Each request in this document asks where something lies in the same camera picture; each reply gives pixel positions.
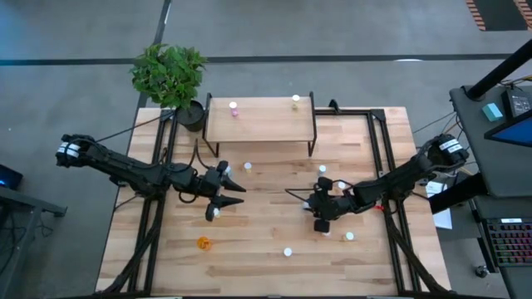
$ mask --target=monitor screen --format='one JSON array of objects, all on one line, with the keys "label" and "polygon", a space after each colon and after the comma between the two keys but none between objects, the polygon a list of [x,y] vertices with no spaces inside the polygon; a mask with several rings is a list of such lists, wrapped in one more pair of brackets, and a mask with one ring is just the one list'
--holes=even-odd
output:
[{"label": "monitor screen", "polygon": [[532,117],[528,117],[492,135],[500,141],[532,146]]}]

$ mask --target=wooden tabletop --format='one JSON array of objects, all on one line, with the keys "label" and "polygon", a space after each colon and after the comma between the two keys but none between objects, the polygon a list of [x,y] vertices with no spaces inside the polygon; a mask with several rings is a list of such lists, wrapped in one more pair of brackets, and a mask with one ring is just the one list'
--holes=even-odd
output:
[{"label": "wooden tabletop", "polygon": [[[397,165],[416,153],[406,109],[385,108]],[[152,119],[159,109],[141,109],[136,122]],[[153,295],[161,296],[354,296],[395,295],[387,232],[382,212],[342,216],[331,223],[328,237],[313,231],[313,216],[285,188],[307,188],[317,181],[318,166],[326,175],[356,183],[376,178],[367,121],[363,116],[318,116],[318,141],[312,158],[302,143],[230,143],[220,159],[234,170],[234,181],[247,193],[223,191],[245,200],[224,208],[212,223],[204,220],[207,199],[184,204],[170,189],[165,206]],[[129,156],[149,162],[156,122],[135,129]],[[195,139],[207,164],[216,164],[200,135],[180,127],[174,162],[188,163]],[[383,164],[386,165],[383,150]],[[243,163],[253,164],[252,172]],[[202,173],[196,162],[194,167]],[[122,189],[117,203],[132,196]],[[444,287],[450,287],[429,203],[411,196],[405,202],[416,254]],[[107,287],[125,266],[135,247],[142,199],[122,206],[113,216],[97,290]],[[346,232],[355,241],[343,242]],[[200,237],[212,240],[208,252],[196,247]],[[285,257],[283,250],[292,248]],[[410,287],[406,259],[401,254],[405,283]],[[144,270],[141,271],[142,287]]]},{"label": "wooden tabletop", "polygon": [[[230,102],[237,103],[238,116],[231,115]],[[291,97],[211,98],[205,138],[209,142],[311,141],[310,97],[300,96],[297,109]]]}]

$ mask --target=chair wheel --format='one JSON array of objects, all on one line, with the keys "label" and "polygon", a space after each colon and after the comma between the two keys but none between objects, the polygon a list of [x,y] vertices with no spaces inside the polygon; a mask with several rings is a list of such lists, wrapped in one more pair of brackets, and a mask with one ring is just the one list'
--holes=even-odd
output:
[{"label": "chair wheel", "polygon": [[478,266],[475,269],[475,275],[480,278],[485,278],[488,276],[488,274],[490,274],[490,272],[488,271],[488,267],[486,266]]}]

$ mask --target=white paper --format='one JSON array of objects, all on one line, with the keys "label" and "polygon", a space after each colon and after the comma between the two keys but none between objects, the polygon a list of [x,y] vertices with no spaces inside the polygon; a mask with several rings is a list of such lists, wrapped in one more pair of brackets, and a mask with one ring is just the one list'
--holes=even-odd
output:
[{"label": "white paper", "polygon": [[[429,184],[426,185],[426,195],[430,198],[430,196],[438,194],[446,189],[446,184],[429,182]],[[434,224],[437,228],[452,229],[451,211],[449,209],[436,213],[432,215],[432,217],[434,218]]]}]

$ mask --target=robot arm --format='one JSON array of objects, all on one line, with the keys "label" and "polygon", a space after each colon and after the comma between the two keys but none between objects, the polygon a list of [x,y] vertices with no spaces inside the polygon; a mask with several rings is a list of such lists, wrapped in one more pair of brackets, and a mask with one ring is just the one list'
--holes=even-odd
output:
[{"label": "robot arm", "polygon": [[[227,161],[221,161],[218,167],[209,167],[203,175],[187,164],[146,164],[126,155],[116,153],[98,144],[89,135],[63,135],[62,144],[56,152],[57,165],[63,167],[90,166],[110,175],[110,181],[117,184],[127,182],[140,196],[148,197],[163,193],[170,186],[180,192],[180,199],[191,203],[198,196],[209,198],[205,217],[212,221],[215,210],[231,204],[242,203],[219,194],[221,187],[228,190],[245,192],[246,190],[233,182],[224,172]],[[181,193],[193,194],[194,198],[185,201]]]},{"label": "robot arm", "polygon": [[328,221],[336,220],[346,213],[364,212],[382,198],[403,200],[410,195],[416,181],[428,178],[434,171],[449,172],[458,169],[468,157],[467,151],[462,149],[452,135],[439,135],[426,142],[408,162],[381,178],[354,185],[346,183],[350,187],[342,191],[342,196],[328,194],[336,181],[319,178],[313,188],[314,194],[306,200],[306,209],[318,218],[314,230],[327,233]]}]

